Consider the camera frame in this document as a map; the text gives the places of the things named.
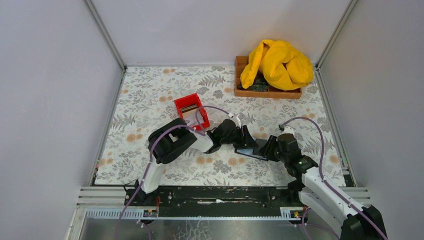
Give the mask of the black card holder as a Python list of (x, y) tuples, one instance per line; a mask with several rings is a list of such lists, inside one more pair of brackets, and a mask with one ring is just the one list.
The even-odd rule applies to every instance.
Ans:
[(255, 138), (255, 143), (258, 144), (257, 147), (249, 148), (235, 148), (234, 152), (239, 155), (255, 158), (262, 161), (268, 161), (266, 157), (263, 157), (263, 154), (260, 153), (260, 149), (265, 146), (267, 140), (261, 138)]

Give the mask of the red plastic bin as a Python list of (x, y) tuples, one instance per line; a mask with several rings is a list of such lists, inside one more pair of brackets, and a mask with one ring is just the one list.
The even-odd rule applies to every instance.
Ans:
[(209, 118), (205, 109), (200, 109), (197, 113), (197, 118), (195, 117), (199, 107), (202, 107), (201, 100), (196, 93), (178, 98), (174, 100), (178, 115), (184, 120), (184, 122), (196, 130), (201, 130), (202, 126), (204, 129), (210, 127)]

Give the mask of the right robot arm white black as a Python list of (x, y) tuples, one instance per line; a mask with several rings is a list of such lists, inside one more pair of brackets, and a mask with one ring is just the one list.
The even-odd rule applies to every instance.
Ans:
[(262, 140), (258, 154), (267, 161), (282, 162), (294, 181), (283, 192), (284, 200), (300, 202), (317, 213), (341, 240), (386, 240), (382, 214), (366, 207), (326, 179), (311, 157), (302, 154), (291, 133)]

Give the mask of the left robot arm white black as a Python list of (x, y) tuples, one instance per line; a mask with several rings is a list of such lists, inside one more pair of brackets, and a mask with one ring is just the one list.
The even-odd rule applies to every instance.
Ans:
[(231, 119), (225, 119), (218, 127), (201, 132), (185, 124), (182, 118), (177, 118), (155, 130), (148, 141), (149, 163), (139, 177), (137, 187), (145, 194), (157, 190), (165, 165), (176, 160), (189, 148), (211, 154), (222, 145), (232, 145), (235, 150), (259, 147), (247, 126), (239, 126)]

